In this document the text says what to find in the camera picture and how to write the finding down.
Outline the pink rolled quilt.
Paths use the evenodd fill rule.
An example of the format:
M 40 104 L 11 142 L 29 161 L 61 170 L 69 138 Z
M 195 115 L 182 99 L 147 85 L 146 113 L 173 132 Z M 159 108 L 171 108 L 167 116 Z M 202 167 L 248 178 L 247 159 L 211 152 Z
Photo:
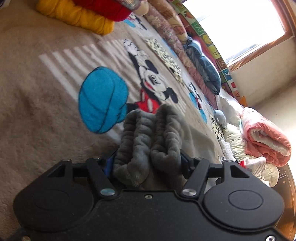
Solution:
M 242 137 L 246 142 L 245 154 L 265 157 L 268 163 L 285 166 L 291 158 L 292 146 L 287 136 L 272 121 L 252 108 L 241 114 Z

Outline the grey fleece garment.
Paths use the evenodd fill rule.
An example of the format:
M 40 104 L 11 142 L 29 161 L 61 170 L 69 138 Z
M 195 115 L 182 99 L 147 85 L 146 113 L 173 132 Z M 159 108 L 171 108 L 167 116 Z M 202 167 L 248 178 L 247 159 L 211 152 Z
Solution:
M 136 189 L 179 191 L 187 181 L 181 151 L 220 162 L 213 139 L 189 125 L 173 106 L 163 104 L 155 114 L 135 109 L 125 118 L 113 175 Z

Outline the orange patterned pillow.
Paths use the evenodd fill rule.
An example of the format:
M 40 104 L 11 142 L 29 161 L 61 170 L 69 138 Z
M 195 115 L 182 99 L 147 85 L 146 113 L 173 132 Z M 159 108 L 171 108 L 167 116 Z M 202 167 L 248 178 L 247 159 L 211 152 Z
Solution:
M 150 0 L 149 3 L 168 21 L 182 44 L 188 39 L 187 31 L 174 8 L 165 0 Z

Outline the colourful alphabet foam mat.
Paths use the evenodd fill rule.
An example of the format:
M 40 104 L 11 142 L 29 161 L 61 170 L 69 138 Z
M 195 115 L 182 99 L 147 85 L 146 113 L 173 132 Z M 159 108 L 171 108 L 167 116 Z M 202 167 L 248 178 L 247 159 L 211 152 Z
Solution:
M 247 101 L 245 96 L 241 96 L 236 83 L 234 82 L 230 70 L 227 67 L 225 61 L 217 50 L 216 46 L 213 44 L 212 40 L 202 28 L 200 23 L 195 19 L 195 17 L 190 13 L 190 11 L 183 5 L 179 0 L 168 1 L 168 3 L 174 8 L 176 13 L 179 15 L 183 25 L 188 33 L 193 39 L 197 36 L 207 46 L 208 52 L 214 59 L 214 64 L 217 67 L 218 73 L 221 77 L 222 88 L 228 92 L 232 97 L 234 97 L 243 107 L 247 106 Z

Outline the yellow folded garment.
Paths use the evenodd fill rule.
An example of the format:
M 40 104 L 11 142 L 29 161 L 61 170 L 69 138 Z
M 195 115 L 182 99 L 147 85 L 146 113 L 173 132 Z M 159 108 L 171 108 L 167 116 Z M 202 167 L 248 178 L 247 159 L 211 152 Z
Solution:
M 49 18 L 60 20 L 68 25 L 90 30 L 98 35 L 113 32 L 115 22 L 95 12 L 74 4 L 71 0 L 41 0 L 36 10 Z

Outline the red folded garment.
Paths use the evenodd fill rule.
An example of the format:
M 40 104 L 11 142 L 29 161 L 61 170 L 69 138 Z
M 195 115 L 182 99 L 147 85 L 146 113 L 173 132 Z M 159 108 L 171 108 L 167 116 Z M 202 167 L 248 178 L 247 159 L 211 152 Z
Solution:
M 115 0 L 73 0 L 74 4 L 115 22 L 124 21 L 132 12 Z

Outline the grey plush toy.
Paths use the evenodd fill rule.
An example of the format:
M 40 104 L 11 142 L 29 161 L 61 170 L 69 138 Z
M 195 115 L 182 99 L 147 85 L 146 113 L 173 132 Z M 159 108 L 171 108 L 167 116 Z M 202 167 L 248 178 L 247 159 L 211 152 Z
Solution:
M 217 124 L 219 124 L 223 128 L 225 128 L 227 126 L 226 116 L 224 115 L 224 113 L 221 110 L 219 110 L 219 109 L 214 110 L 214 118 L 215 118 Z

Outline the pink floral quilt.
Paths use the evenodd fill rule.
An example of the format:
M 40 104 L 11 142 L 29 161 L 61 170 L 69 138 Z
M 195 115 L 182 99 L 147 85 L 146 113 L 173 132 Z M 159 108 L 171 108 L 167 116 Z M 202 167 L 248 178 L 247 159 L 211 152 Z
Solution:
M 198 72 L 197 68 L 185 53 L 183 45 L 175 34 L 175 31 L 171 28 L 169 22 L 163 17 L 163 15 L 161 15 L 161 13 L 159 13 L 158 10 L 153 5 L 151 5 L 151 3 L 148 4 L 149 11 L 146 15 L 144 15 L 144 17 L 166 41 L 166 43 L 175 51 L 189 75 L 201 89 L 204 96 L 210 102 L 211 106 L 213 108 L 217 108 L 215 95 L 206 86 L 201 74 Z

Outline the blue folded quilt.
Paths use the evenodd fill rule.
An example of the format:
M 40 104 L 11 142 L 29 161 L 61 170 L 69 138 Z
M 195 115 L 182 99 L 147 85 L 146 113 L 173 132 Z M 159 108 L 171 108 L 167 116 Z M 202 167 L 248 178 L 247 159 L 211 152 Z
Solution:
M 221 89 L 221 77 L 214 63 L 203 53 L 201 44 L 188 37 L 183 47 L 187 56 L 201 74 L 206 86 L 213 94 L 218 95 Z

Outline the wooden framed window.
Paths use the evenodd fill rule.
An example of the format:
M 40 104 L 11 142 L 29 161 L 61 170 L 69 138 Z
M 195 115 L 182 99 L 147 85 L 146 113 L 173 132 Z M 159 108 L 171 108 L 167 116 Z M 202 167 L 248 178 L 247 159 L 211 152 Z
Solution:
M 257 57 L 295 69 L 295 1 L 183 1 L 234 72 Z

